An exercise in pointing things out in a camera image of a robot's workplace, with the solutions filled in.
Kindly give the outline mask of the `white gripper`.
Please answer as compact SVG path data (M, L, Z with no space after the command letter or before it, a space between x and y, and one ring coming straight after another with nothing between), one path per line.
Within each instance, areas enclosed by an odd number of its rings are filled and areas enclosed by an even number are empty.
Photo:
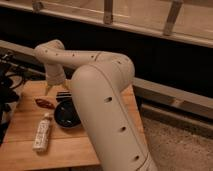
M62 84L62 87L68 91L70 91L70 87L65 82L66 75L63 67L60 64L45 64L45 72L46 72L46 81L47 85L45 87L44 95L48 95L52 86Z

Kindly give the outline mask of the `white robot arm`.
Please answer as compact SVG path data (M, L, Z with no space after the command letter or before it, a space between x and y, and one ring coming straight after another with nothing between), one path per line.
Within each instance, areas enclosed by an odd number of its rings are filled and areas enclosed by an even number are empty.
M64 67L75 70L72 100L103 171L158 171L121 97L135 74L128 56L67 50L59 40L36 46L34 54L48 87L66 83Z

